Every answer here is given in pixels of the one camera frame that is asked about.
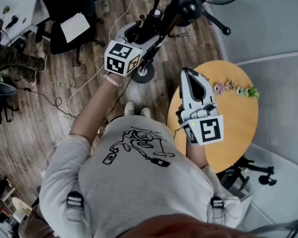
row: graphic print on t-shirt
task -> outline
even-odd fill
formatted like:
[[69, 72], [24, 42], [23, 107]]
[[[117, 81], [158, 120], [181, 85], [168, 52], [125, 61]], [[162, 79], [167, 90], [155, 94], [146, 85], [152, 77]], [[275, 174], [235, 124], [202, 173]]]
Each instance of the graphic print on t-shirt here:
[[165, 153], [162, 142], [165, 141], [158, 133], [134, 128], [129, 131], [125, 131], [122, 135], [122, 140], [114, 143], [110, 147], [110, 153], [103, 160], [103, 163], [106, 165], [110, 165], [113, 163], [114, 159], [117, 157], [117, 153], [119, 153], [119, 147], [123, 147], [127, 152], [130, 152], [132, 149], [136, 150], [140, 153], [146, 160], [149, 160], [151, 163], [156, 164], [160, 167], [167, 168], [170, 165], [170, 162], [159, 159], [159, 158], [151, 158], [145, 153], [146, 148], [151, 149], [154, 148], [152, 143], [157, 141], [161, 147], [161, 151], [153, 152], [154, 155], [167, 157], [174, 157], [173, 153]]

